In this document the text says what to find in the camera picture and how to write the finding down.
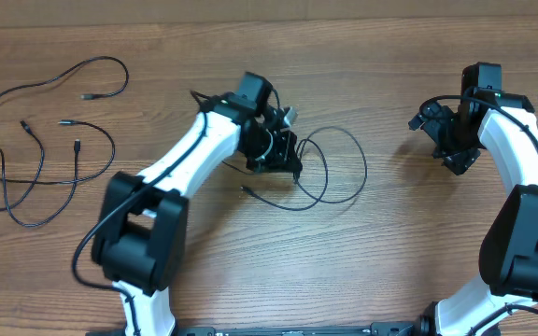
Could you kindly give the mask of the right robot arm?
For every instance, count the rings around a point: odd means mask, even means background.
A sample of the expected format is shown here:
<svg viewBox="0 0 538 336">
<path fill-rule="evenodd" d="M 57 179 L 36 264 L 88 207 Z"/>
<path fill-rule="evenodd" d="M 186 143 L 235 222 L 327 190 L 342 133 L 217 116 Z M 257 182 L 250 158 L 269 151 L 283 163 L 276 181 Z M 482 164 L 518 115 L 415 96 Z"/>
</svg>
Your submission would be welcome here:
<svg viewBox="0 0 538 336">
<path fill-rule="evenodd" d="M 525 95 L 502 88 L 502 68 L 475 63 L 463 69 L 459 105 L 441 95 L 409 120 L 435 143 L 433 157 L 464 174 L 481 150 L 492 157 L 506 200 L 479 250 L 479 274 L 447 299 L 433 302 L 411 335 L 498 335 L 515 312 L 538 315 L 538 127 Z"/>
</svg>

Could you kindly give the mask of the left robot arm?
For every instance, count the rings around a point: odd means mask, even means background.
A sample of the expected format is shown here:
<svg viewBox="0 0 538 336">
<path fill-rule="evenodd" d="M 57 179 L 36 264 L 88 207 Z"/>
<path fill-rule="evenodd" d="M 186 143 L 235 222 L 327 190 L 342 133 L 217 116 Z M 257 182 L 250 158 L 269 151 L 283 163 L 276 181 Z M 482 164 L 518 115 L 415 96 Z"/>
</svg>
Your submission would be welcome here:
<svg viewBox="0 0 538 336">
<path fill-rule="evenodd" d="M 109 181 L 91 257 L 122 299 L 120 335 L 173 334 L 169 287 L 185 251 L 190 200 L 225 159 L 240 152 L 256 174 L 302 172 L 290 129 L 298 112 L 271 106 L 275 95 L 266 78 L 250 72 L 235 92 L 194 92 L 199 110 L 186 134 L 138 174 L 118 172 Z"/>
</svg>

